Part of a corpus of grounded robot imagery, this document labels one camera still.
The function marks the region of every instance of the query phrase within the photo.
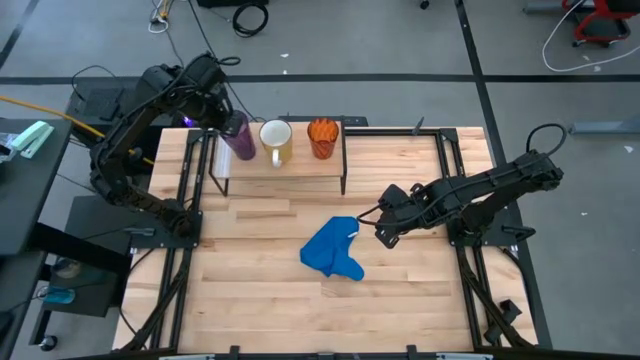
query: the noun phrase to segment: mug handle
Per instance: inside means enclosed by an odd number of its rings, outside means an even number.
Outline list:
[[[271,161],[273,163],[273,167],[279,168],[282,165],[282,161],[279,159],[280,150],[273,149],[273,153],[271,153]]]

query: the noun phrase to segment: white cable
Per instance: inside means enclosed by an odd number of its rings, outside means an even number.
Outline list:
[[[596,61],[596,62],[592,62],[592,63],[589,63],[589,64],[584,64],[584,65],[580,65],[580,66],[576,66],[576,67],[572,67],[572,68],[568,68],[568,69],[556,69],[556,68],[552,67],[551,65],[549,65],[549,63],[547,62],[547,56],[545,55],[545,50],[547,49],[547,45],[549,44],[549,41],[551,41],[551,38],[553,38],[553,35],[556,34],[556,31],[558,30],[560,25],[564,22],[564,20],[569,16],[569,14],[571,14],[578,6],[582,5],[582,3],[585,2],[585,1],[586,0],[578,1],[575,5],[573,5],[573,7],[569,11],[567,11],[567,13],[564,14],[562,19],[560,19],[560,22],[558,23],[558,25],[556,25],[556,27],[553,29],[553,31],[551,32],[551,34],[547,38],[547,41],[544,42],[544,45],[542,46],[542,60],[544,61],[544,64],[547,66],[547,68],[549,70],[555,71],[555,72],[570,72],[570,71],[575,71],[575,70],[579,70],[579,69],[584,69],[584,68],[590,67],[590,66],[606,64],[606,63],[610,63],[612,61],[616,61],[616,60],[620,60],[622,58],[625,58],[625,57],[633,54],[634,52],[636,52],[636,51],[638,51],[640,49],[640,46],[638,46],[638,47],[633,48],[631,51],[629,51],[629,52],[627,52],[625,54],[618,55],[616,57],[612,57],[611,59],[602,60],[602,61]]]
[[[156,5],[156,3],[153,0],[151,0],[151,2],[153,3],[153,5],[155,5],[156,8],[153,12],[153,15],[151,15],[151,20],[149,21],[149,26],[147,26],[147,30],[149,30],[149,32],[152,34],[162,34],[163,32],[169,29],[169,22],[164,20],[162,17],[158,16],[158,11],[160,11],[160,6],[164,1],[169,1],[169,0],[160,0],[158,5]],[[151,29],[151,25],[153,25],[153,20],[156,20],[159,23],[164,24],[164,27],[160,30]]]
[[[149,26],[147,27],[147,30],[149,30],[150,33],[152,34],[162,34],[163,32],[167,31],[169,29],[169,22],[164,21],[162,18],[158,18],[158,21],[161,24],[164,24],[164,28],[160,29],[160,30],[153,30],[151,29],[151,23],[149,23]]]

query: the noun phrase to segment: floor stripe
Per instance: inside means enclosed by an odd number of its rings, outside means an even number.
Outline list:
[[[121,76],[122,81],[136,81],[137,76]],[[318,82],[452,82],[475,83],[478,75],[459,74],[299,74],[299,75],[229,75],[232,83],[318,83]],[[486,83],[617,83],[638,82],[640,75],[480,75]],[[78,82],[112,80],[106,76],[80,77]],[[0,85],[68,85],[70,76],[0,77]]]
[[[24,27],[27,25],[27,22],[29,21],[29,18],[31,18],[31,14],[33,14],[33,11],[36,9],[38,2],[40,2],[40,0],[29,1],[27,8],[24,10],[24,13],[22,13],[20,22],[13,29],[13,31],[11,32],[11,36],[9,36],[9,40],[7,40],[7,43],[4,45],[4,48],[2,48],[2,52],[0,52],[0,70],[2,70],[2,67],[4,66],[4,63],[9,58],[9,55],[11,55],[11,51],[13,50],[13,47],[18,42],[18,38],[20,38],[20,34],[22,34],[22,30],[24,30]]]
[[[603,83],[640,82],[640,75],[484,75],[490,83]]]
[[[480,66],[480,59],[478,58],[478,52],[476,51],[476,44],[473,41],[473,35],[471,34],[471,25],[467,18],[467,12],[464,8],[462,0],[458,0],[457,10],[458,19],[460,20],[460,28],[462,29],[462,35],[464,37],[464,43],[467,47],[467,54],[469,55],[469,61],[471,62],[471,71],[475,78],[476,88],[478,89],[478,96],[480,97],[480,106],[482,107],[482,113],[484,114],[484,120],[487,126],[487,132],[489,133],[489,142],[491,143],[491,149],[493,150],[493,156],[498,165],[505,164],[507,162],[504,148],[502,147],[502,141],[500,140],[500,133],[498,131],[498,125],[493,114],[493,108],[491,107],[491,100],[489,99],[489,91],[487,90],[487,84],[484,81],[482,74],[482,67]]]
[[[135,81],[136,76],[121,76],[123,81]],[[299,75],[229,75],[232,83],[298,83],[298,82],[474,82],[473,75],[456,74],[299,74]],[[104,81],[111,77],[79,77],[78,82]],[[0,85],[67,85],[70,76],[61,77],[0,77]]]
[[[460,28],[462,29],[462,35],[467,47],[467,54],[469,55],[469,61],[471,63],[471,69],[476,79],[476,88],[478,90],[478,96],[480,98],[480,106],[484,114],[485,123],[487,126],[487,132],[489,133],[489,141],[491,143],[491,149],[496,162],[500,164],[506,163],[504,147],[500,140],[500,133],[498,132],[498,125],[496,123],[493,108],[491,107],[491,100],[489,98],[489,92],[487,90],[486,77],[482,74],[482,67],[480,65],[480,59],[476,51],[476,45],[473,41],[473,35],[471,33],[471,25],[467,18],[467,12],[464,7],[463,0],[456,0],[456,8],[458,10],[458,19],[460,20]],[[509,213],[513,221],[522,225],[522,217],[520,216],[520,209],[517,202],[509,205]],[[531,261],[531,255],[529,253],[529,247],[526,241],[519,244],[518,256],[520,264],[522,266],[523,274],[527,278],[529,285],[529,292],[531,296],[528,301],[535,312],[535,329],[538,337],[538,344],[542,348],[551,349],[551,336],[549,334],[549,328],[547,326],[547,320],[544,316],[544,310],[542,308],[542,298],[536,282],[535,273],[533,270],[533,262]]]

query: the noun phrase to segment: chair wheel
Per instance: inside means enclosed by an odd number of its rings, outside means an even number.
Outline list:
[[[57,337],[53,335],[45,335],[44,339],[42,339],[42,342],[38,346],[40,347],[40,350],[47,352],[55,349],[56,345],[58,345]]]

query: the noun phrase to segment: white mug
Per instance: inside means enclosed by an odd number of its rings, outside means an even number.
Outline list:
[[[293,155],[293,130],[284,120],[275,119],[265,122],[260,128],[262,146],[270,153],[271,164],[279,168]]]

